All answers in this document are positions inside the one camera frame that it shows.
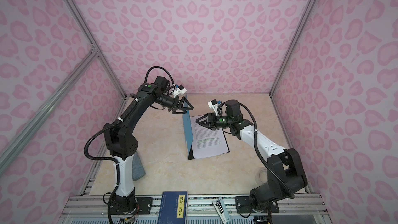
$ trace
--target table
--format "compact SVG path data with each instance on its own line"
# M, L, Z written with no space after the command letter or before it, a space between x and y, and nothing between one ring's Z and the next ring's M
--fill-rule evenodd
M236 99L255 117L258 130L278 145L288 148L268 94L189 94L194 106L190 116L211 112L207 102ZM244 118L249 114L241 108ZM134 129L138 153L146 175L134 182L137 195L161 195L163 191L189 194L248 194L260 185L258 172L264 165L252 147L226 134L229 153L187 160L182 115L148 108ZM115 185L113 162L103 161L90 195L112 192Z

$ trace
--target pink patterned backdrop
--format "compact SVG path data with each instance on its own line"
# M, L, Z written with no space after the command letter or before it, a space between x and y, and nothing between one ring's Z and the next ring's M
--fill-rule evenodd
M276 105L335 224L398 222L398 0L320 0Z
M127 92L160 65L189 92L221 93L269 92L307 0L76 3Z
M0 0L0 5L2 154L88 47L62 0Z
M121 98L95 60L0 178L0 222L56 223L92 163L88 138L112 122ZM103 135L90 146L97 154Z

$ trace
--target yellow label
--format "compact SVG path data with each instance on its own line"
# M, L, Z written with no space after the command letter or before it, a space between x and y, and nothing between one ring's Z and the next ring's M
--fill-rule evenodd
M177 218L184 218L185 195L178 196Z

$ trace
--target document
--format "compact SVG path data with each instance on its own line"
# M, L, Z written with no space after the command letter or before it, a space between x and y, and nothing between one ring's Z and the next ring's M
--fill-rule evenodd
M212 131L206 127L200 126L196 123L199 117L201 117L201 115L190 118L193 135L193 157L198 159L228 153L229 148L222 129L220 128L220 130Z

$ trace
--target open folder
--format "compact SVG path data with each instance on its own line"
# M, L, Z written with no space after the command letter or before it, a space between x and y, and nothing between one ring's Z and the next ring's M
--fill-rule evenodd
M201 115L190 117L189 111L182 116L188 160L228 153L229 147L222 129L212 131L200 126L196 123L199 117Z

